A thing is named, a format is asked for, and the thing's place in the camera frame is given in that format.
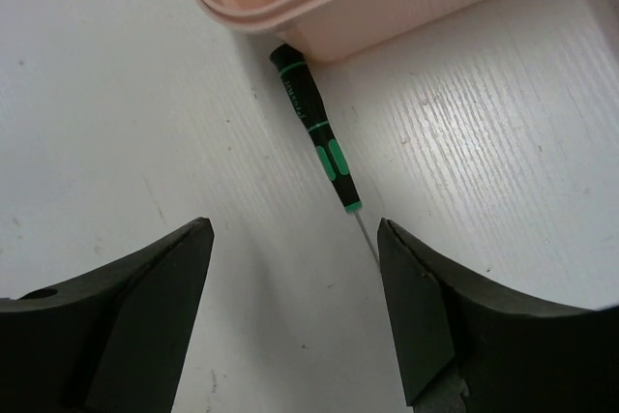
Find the thin black green screwdriver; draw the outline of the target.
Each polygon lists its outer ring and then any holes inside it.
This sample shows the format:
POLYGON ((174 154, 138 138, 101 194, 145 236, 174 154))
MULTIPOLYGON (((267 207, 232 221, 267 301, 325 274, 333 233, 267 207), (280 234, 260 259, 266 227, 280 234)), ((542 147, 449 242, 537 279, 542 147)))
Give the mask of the thin black green screwdriver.
POLYGON ((356 219, 379 267, 378 252, 361 219, 363 202, 305 56, 292 46, 282 44, 270 54, 270 61, 278 71, 286 95, 305 127, 344 211, 356 219))

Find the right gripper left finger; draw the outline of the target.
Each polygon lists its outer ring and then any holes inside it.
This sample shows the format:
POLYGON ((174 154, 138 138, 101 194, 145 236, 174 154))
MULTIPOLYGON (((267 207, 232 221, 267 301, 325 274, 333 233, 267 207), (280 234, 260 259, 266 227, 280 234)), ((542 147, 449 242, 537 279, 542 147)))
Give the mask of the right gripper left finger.
POLYGON ((2 299, 2 411, 171 411, 213 243, 198 218, 81 276, 2 299))

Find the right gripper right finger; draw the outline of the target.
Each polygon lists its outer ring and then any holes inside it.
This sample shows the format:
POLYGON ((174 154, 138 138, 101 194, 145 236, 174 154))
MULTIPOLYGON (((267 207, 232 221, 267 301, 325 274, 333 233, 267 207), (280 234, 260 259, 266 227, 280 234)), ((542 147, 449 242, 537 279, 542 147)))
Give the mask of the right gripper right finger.
POLYGON ((393 221, 380 274, 406 404, 416 412, 614 412, 618 309, 537 298, 433 250, 393 221))

